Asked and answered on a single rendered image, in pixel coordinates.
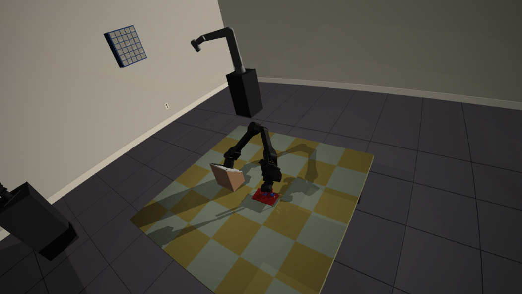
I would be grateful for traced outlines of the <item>red circuit board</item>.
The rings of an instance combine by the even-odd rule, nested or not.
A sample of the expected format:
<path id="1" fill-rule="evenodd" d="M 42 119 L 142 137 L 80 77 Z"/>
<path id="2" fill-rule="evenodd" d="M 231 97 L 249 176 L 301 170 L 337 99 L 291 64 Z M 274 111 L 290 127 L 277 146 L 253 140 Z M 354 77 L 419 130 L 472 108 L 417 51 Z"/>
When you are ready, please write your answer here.
<path id="1" fill-rule="evenodd" d="M 262 192 L 259 187 L 258 190 L 253 194 L 252 200 L 255 199 L 273 207 L 279 195 L 280 194 L 273 192 L 273 189 L 271 190 L 271 192 Z"/>

